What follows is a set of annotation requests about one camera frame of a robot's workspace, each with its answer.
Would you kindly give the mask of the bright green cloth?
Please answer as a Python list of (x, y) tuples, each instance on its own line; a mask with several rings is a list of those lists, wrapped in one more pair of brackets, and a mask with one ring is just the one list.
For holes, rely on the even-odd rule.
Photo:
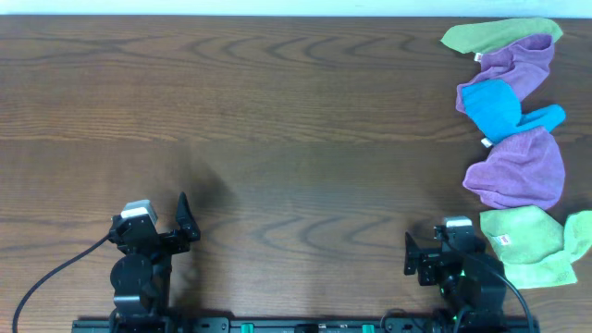
[(591, 212), (568, 216), (562, 225), (537, 206), (489, 210), (480, 227), (519, 290), (574, 284), (573, 263), (591, 248)]

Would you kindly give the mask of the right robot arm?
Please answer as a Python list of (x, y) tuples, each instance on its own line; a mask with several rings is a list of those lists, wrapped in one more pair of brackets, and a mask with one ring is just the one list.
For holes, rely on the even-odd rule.
[(472, 226), (435, 227), (438, 248), (422, 248), (405, 234), (404, 274), (421, 286), (437, 286), (447, 310), (437, 310), (425, 332), (503, 332), (506, 285), (496, 275), (503, 265), (485, 254)]

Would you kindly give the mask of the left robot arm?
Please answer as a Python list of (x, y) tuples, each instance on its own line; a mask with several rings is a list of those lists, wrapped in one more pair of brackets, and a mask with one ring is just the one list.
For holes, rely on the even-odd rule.
[(188, 252), (201, 238), (185, 193), (179, 195), (175, 221), (178, 228), (158, 232), (157, 214), (148, 200), (127, 203), (112, 217), (108, 240), (124, 257), (110, 273), (116, 306), (109, 319), (111, 332), (180, 332), (185, 326), (168, 306), (172, 256)]

